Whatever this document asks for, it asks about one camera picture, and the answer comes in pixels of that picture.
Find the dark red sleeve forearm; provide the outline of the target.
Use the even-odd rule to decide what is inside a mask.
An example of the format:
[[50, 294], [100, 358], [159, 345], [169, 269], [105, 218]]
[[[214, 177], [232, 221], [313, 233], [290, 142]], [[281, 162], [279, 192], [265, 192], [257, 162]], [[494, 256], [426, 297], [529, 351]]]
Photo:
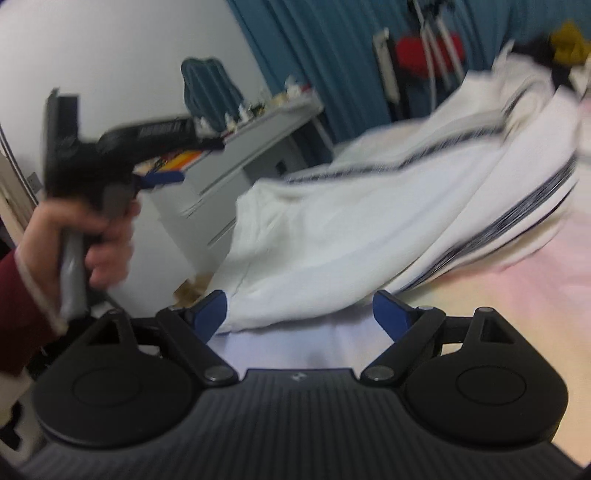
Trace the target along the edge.
[[37, 351], [66, 331], [13, 250], [1, 260], [1, 373], [19, 377]]

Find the person's left hand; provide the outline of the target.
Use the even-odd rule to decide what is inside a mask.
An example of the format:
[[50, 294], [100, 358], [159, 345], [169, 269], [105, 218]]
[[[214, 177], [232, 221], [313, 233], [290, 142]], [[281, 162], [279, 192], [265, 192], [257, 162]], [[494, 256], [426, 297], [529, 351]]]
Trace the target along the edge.
[[82, 314], [88, 288], [104, 291], [126, 279], [133, 254], [133, 222], [140, 204], [130, 201], [110, 218], [82, 199], [50, 198], [35, 208], [16, 258], [42, 303], [58, 319]]

